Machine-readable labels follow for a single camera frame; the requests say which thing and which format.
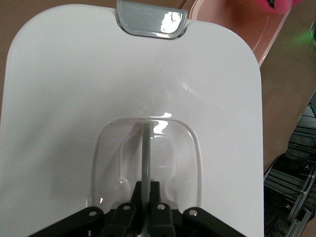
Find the pink toy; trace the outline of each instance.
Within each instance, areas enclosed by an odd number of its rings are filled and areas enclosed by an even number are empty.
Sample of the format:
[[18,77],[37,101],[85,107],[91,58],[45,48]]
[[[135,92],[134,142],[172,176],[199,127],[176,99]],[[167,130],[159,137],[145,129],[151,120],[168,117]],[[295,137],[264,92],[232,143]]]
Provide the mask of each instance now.
[[284,14],[301,0],[254,0],[264,11]]

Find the transparent plastic part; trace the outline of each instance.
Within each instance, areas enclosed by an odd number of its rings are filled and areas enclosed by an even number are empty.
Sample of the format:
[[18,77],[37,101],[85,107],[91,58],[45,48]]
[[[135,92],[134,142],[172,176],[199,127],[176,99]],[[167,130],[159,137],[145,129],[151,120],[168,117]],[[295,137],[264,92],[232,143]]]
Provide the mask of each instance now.
[[149,122],[150,179],[160,182],[162,201],[181,212],[200,206],[198,140],[188,126],[168,118],[122,118],[102,130],[93,161],[91,205],[108,212],[130,201],[142,180],[143,125]]

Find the gray plastic tab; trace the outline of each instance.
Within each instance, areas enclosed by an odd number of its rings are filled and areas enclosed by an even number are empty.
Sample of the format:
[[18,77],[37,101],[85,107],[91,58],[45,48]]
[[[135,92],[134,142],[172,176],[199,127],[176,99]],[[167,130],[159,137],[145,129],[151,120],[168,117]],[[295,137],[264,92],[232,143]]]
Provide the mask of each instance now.
[[129,34],[163,39],[179,37],[188,12],[169,7],[117,0],[118,20]]

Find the white plastic surface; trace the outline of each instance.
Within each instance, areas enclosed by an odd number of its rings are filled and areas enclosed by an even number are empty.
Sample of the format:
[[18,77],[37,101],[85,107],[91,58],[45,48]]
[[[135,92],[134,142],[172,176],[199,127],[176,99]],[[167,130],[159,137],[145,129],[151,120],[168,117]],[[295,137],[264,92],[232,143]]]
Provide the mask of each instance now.
[[131,36],[111,11],[47,10],[11,45],[0,125],[0,236],[30,235],[86,207],[102,129],[120,118],[167,113],[198,139],[201,207],[262,237],[261,80],[250,48],[203,22],[188,21],[175,40]]

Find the green light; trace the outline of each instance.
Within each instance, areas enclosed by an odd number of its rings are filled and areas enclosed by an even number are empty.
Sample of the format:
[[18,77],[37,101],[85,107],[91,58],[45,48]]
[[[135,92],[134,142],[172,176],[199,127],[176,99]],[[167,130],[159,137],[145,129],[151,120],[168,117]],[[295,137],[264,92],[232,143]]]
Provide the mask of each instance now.
[[297,36],[296,38],[294,38],[293,40],[295,43],[299,43],[299,44],[309,44],[311,42],[313,42],[313,37],[312,37],[312,33],[311,31],[308,29],[306,32],[304,32],[303,34]]

